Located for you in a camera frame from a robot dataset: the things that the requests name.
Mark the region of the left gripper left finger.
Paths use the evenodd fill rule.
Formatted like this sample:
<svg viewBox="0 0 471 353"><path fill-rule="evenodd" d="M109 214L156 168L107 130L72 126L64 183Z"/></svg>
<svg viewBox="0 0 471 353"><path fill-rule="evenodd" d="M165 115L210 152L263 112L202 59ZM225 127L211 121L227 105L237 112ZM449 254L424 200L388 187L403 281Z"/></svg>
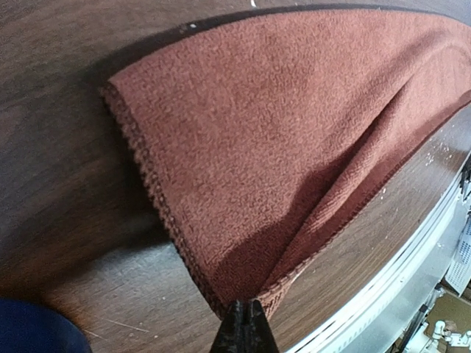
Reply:
<svg viewBox="0 0 471 353"><path fill-rule="evenodd" d="M245 309L244 302L235 301L223 318L210 353L240 353L245 352Z"/></svg>

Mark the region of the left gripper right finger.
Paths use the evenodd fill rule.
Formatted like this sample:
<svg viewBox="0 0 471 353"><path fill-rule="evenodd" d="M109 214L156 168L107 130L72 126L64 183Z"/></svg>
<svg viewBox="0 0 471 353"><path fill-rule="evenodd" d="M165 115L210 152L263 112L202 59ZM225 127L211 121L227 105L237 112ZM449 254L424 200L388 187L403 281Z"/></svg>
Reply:
<svg viewBox="0 0 471 353"><path fill-rule="evenodd" d="M248 302L244 308L244 351L253 353L280 351L263 306L257 299Z"/></svg>

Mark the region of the brown towel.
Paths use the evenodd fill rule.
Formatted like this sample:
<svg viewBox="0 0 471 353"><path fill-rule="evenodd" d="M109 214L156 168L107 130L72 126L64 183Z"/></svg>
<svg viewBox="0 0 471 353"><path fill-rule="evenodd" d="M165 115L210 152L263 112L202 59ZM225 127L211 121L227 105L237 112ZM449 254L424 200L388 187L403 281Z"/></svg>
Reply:
<svg viewBox="0 0 471 353"><path fill-rule="evenodd" d="M470 27L442 15L272 13L167 45L102 97L211 309L294 277L470 103Z"/></svg>

